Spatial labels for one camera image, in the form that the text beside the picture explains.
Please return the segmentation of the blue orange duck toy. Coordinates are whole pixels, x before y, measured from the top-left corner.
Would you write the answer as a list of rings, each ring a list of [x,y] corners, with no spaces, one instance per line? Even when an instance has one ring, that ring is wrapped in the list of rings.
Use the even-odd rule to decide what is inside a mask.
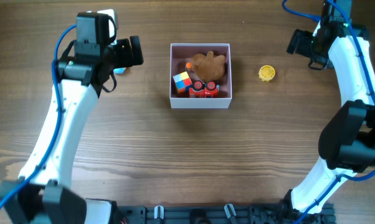
[[[115,68],[113,70],[113,73],[115,73],[115,74],[122,74],[122,73],[125,72],[125,70],[126,70],[126,68]]]

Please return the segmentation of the multicolour puzzle cube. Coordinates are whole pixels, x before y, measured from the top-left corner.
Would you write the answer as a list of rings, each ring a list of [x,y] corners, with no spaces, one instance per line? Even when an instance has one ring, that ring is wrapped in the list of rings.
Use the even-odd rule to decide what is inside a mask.
[[[192,87],[192,80],[188,72],[182,72],[173,76],[173,81],[176,87],[177,94],[182,95],[189,91]]]

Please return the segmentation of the yellow round toy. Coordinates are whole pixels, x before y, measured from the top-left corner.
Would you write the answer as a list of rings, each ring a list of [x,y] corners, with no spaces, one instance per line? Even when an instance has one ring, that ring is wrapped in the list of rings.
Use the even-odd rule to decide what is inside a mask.
[[[271,65],[264,65],[259,70],[259,78],[263,82],[269,82],[275,77],[275,69]]]

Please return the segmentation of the red toy fire truck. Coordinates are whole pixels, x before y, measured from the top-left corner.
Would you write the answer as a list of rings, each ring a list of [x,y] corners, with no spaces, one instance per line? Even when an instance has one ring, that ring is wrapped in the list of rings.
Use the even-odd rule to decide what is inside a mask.
[[[215,98],[218,94],[219,85],[214,82],[195,81],[189,89],[188,96],[190,98]]]

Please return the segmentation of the brown plush toy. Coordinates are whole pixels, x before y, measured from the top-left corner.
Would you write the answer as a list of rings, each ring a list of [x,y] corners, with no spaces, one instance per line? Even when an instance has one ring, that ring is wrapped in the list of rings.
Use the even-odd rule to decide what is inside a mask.
[[[196,54],[185,67],[194,72],[197,77],[204,82],[220,80],[225,74],[225,55],[214,55],[213,51],[208,51],[206,55]]]

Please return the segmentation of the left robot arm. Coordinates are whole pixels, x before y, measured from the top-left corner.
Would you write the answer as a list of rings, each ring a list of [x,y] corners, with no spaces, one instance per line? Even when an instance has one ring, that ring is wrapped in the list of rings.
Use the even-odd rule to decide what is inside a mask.
[[[77,33],[51,65],[52,98],[36,145],[16,180],[0,185],[0,210],[13,223],[126,223],[116,202],[83,198],[71,189],[82,131],[105,83],[141,65],[140,39],[117,38],[112,9],[81,12]]]

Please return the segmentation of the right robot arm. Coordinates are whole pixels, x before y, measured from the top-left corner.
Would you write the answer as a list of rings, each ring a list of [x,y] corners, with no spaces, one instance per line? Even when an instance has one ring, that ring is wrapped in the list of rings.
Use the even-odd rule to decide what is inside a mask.
[[[348,180],[375,176],[375,74],[368,30],[351,22],[351,6],[325,1],[321,14],[311,17],[316,29],[296,30],[287,47],[307,57],[311,69],[336,72],[341,108],[320,134],[316,164],[280,202],[280,223],[329,223],[326,201],[333,193]]]

